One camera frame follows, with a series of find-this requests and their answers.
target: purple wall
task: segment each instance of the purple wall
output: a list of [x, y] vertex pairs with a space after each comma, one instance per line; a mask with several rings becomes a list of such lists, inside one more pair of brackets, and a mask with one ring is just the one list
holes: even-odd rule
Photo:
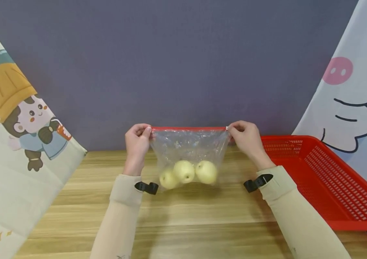
[[0, 41], [88, 150], [139, 122], [290, 134], [356, 3], [0, 1]]

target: yellow hat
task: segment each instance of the yellow hat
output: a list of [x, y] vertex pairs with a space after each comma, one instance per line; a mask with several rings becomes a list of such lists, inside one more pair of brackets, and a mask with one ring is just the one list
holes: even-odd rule
[[20, 102], [37, 92], [14, 63], [0, 64], [0, 123]]

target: pink pig face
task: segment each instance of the pink pig face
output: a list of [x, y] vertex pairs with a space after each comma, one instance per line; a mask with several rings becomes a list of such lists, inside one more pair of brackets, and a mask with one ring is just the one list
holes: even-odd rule
[[38, 132], [55, 116], [47, 104], [34, 95], [22, 101], [19, 104], [19, 109], [21, 112], [18, 115], [18, 122], [14, 125], [14, 130], [19, 133], [23, 131], [28, 133]]
[[329, 85], [343, 84], [350, 78], [352, 72], [353, 64], [348, 58], [332, 58], [323, 75], [323, 81]]

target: red plastic basket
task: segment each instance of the red plastic basket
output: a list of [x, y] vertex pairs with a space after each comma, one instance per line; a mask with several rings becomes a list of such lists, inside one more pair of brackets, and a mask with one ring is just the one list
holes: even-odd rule
[[338, 231], [367, 231], [367, 182], [311, 136], [265, 136], [263, 145], [301, 194]]

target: plastic bag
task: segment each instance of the plastic bag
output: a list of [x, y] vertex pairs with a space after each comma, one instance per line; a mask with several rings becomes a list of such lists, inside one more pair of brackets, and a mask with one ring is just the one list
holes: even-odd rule
[[190, 182], [215, 185], [230, 139], [226, 127], [153, 127], [161, 189]]

